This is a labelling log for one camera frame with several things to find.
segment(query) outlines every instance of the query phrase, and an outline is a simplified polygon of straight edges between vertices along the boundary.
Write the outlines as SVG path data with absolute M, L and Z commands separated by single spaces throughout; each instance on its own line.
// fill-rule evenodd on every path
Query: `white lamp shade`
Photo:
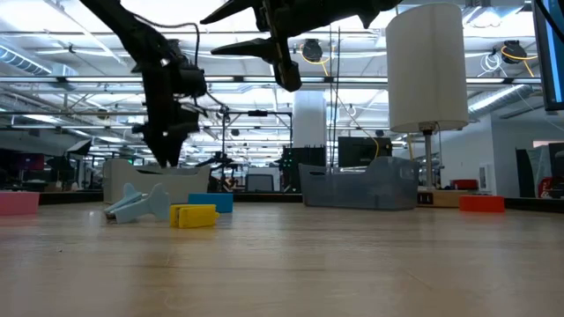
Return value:
M 468 124 L 462 12 L 426 4 L 393 18 L 386 29 L 390 129 L 417 132 Z

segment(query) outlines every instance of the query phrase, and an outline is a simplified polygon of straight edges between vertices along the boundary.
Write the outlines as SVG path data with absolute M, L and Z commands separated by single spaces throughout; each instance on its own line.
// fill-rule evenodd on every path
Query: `clear plastic bin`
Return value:
M 419 163 L 408 159 L 376 158 L 361 173 L 300 164 L 300 177 L 307 206 L 410 210 L 417 205 Z

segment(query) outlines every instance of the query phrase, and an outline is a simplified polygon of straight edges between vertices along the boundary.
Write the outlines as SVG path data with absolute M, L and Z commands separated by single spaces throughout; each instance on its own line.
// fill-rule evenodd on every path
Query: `wooden table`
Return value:
M 0 315 L 562 316 L 564 216 L 238 203 L 215 229 L 101 204 L 0 218 Z

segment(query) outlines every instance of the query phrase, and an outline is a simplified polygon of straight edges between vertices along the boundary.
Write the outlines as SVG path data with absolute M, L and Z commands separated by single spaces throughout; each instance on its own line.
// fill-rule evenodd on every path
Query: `orange block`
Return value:
M 501 196 L 462 195 L 458 202 L 460 211 L 505 212 L 505 199 Z

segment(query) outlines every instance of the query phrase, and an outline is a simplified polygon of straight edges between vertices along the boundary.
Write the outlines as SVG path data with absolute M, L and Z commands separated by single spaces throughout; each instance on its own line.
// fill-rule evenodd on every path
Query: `white pillar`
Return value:
M 320 147 L 327 144 L 327 102 L 325 91 L 298 91 L 293 94 L 293 147 Z

